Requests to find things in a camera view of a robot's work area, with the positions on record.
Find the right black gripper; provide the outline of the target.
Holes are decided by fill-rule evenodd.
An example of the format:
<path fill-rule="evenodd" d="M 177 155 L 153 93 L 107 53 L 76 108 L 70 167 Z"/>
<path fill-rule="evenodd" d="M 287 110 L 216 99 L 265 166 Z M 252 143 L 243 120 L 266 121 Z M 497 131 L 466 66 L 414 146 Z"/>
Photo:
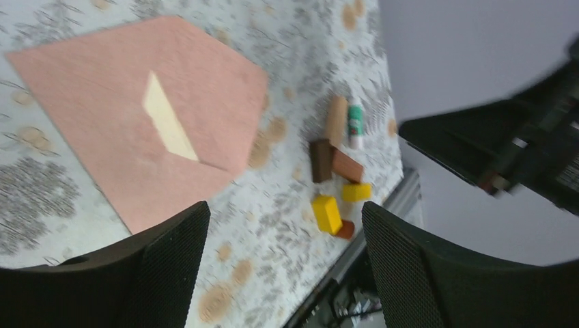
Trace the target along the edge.
<path fill-rule="evenodd" d="M 415 150 L 491 195 L 525 186 L 578 214 L 578 39 L 560 68 L 510 97 L 406 120 Z"/>

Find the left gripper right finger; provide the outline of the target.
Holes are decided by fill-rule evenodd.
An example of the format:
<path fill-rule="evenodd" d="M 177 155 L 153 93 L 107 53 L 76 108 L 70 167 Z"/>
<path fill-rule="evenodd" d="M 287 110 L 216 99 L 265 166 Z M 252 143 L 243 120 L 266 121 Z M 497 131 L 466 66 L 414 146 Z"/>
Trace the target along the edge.
<path fill-rule="evenodd" d="M 388 327 L 577 327 L 578 261 L 533 266 L 456 245 L 366 202 L 363 232 Z"/>

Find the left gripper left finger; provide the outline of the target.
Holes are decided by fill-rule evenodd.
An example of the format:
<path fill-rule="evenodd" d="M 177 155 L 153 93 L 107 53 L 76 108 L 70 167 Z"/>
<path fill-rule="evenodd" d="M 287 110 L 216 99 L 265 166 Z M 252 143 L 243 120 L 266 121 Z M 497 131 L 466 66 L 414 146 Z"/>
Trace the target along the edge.
<path fill-rule="evenodd" d="M 209 222 L 201 201 L 57 266 L 2 269 L 1 326 L 185 326 Z"/>

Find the green white glue stick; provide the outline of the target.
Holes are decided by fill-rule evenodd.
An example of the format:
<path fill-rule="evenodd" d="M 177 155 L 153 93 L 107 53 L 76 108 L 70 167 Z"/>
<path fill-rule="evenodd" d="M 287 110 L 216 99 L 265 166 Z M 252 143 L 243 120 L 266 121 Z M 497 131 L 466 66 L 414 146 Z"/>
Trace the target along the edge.
<path fill-rule="evenodd" d="M 364 141 L 364 110 L 359 99 L 348 97 L 348 142 L 351 149 L 361 150 Z"/>

